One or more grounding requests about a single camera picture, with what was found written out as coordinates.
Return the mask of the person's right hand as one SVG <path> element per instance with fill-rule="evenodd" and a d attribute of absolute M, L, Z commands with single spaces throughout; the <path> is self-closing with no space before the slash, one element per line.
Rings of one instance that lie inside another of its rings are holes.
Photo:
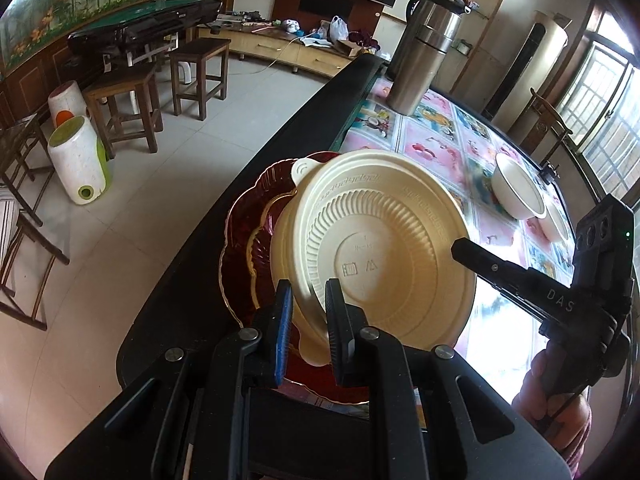
<path fill-rule="evenodd" d="M 534 426 L 566 461 L 573 479 L 580 476 L 579 463 L 588 440 L 592 411 L 581 393 L 549 396 L 542 388 L 542 376 L 561 356 L 561 348 L 552 342 L 538 352 L 523 379 L 512 408 Z"/>

